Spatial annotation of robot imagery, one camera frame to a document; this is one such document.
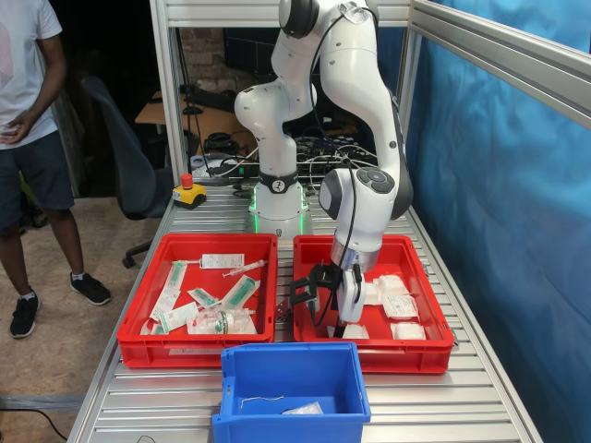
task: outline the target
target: man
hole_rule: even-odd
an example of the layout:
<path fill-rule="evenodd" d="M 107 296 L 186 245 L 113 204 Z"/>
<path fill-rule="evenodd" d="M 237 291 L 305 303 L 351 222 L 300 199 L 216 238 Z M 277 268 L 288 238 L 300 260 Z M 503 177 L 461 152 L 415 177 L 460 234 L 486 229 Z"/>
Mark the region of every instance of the man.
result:
<path fill-rule="evenodd" d="M 27 279 L 18 231 L 21 171 L 72 270 L 70 286 L 93 305 L 111 295 L 84 272 L 66 158 L 49 106 L 66 77 L 66 61 L 58 34 L 62 28 L 48 0 L 0 0 L 0 261 L 20 295 L 10 334 L 30 335 L 41 308 Z M 39 47 L 46 70 L 36 67 Z"/>

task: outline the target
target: black sneaker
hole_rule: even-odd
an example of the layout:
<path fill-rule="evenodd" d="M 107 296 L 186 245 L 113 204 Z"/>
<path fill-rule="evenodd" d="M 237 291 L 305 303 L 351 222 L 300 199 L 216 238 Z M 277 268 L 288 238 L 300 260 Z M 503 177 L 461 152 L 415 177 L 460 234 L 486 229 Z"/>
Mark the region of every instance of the black sneaker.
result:
<path fill-rule="evenodd" d="M 89 303 L 95 306 L 106 305 L 111 301 L 111 293 L 103 284 L 93 279 L 89 273 L 84 274 L 82 280 L 73 280 L 70 272 L 70 286 L 72 290 L 84 295 Z"/>
<path fill-rule="evenodd" d="M 35 316 L 41 309 L 41 302 L 37 295 L 25 300 L 19 298 L 17 301 L 17 310 L 12 314 L 12 323 L 10 323 L 10 335 L 13 339 L 24 339 L 35 329 Z"/>

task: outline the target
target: black chair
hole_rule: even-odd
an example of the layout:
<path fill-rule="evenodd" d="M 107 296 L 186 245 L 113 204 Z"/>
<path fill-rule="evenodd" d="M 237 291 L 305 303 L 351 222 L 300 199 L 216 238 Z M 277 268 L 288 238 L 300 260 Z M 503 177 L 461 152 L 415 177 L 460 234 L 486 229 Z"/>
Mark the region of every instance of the black chair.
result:
<path fill-rule="evenodd" d="M 109 90 L 96 77 L 82 80 L 82 87 L 103 109 L 104 121 L 115 153 L 115 186 L 119 208 L 130 220 L 160 219 L 170 201 L 174 181 L 170 168 L 154 170 L 141 150 L 138 137 L 115 105 Z M 126 251 L 123 265 L 136 264 L 133 256 L 150 249 L 151 240 Z"/>

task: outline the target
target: metal table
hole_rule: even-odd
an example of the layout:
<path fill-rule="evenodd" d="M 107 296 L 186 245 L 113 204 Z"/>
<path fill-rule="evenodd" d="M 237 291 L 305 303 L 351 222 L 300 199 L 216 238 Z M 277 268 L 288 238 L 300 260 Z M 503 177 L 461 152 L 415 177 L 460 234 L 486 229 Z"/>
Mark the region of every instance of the metal table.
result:
<path fill-rule="evenodd" d="M 169 206 L 124 313 L 162 235 L 245 231 L 248 201 L 234 197 L 231 187 L 210 187 L 207 192 L 208 201 L 196 210 Z M 334 233 L 335 223 L 318 199 L 310 200 L 313 233 Z M 363 442 L 541 442 L 415 212 L 410 209 L 392 221 L 387 233 L 404 234 L 413 241 L 457 345 L 444 375 L 364 376 L 371 423 L 364 427 Z M 278 259 L 279 304 L 287 298 L 292 280 L 291 241 L 279 242 Z M 292 340 L 291 325 L 278 323 L 275 337 Z M 137 443 L 142 436 L 155 443 L 213 442 L 211 416 L 221 397 L 221 371 L 126 368 L 114 332 L 68 442 Z"/>

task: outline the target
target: concrete floor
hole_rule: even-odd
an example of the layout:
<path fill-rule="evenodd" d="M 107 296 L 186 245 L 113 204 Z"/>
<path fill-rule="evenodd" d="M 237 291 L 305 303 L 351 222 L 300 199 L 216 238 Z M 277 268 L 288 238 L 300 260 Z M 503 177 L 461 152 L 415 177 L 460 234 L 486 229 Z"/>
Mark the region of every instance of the concrete floor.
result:
<path fill-rule="evenodd" d="M 85 270 L 110 291 L 113 301 L 94 306 L 71 291 L 70 268 L 49 226 L 22 237 L 30 285 L 43 306 L 35 331 L 15 341 L 8 334 L 17 296 L 0 269 L 0 401 L 3 396 L 84 394 L 113 333 L 139 266 L 125 269 L 126 249 L 150 240 L 159 220 L 129 221 L 114 198 L 77 200 L 72 209 L 85 258 Z M 68 434 L 76 412 L 49 412 Z M 53 442 L 56 437 L 37 413 L 0 413 L 4 443 Z"/>

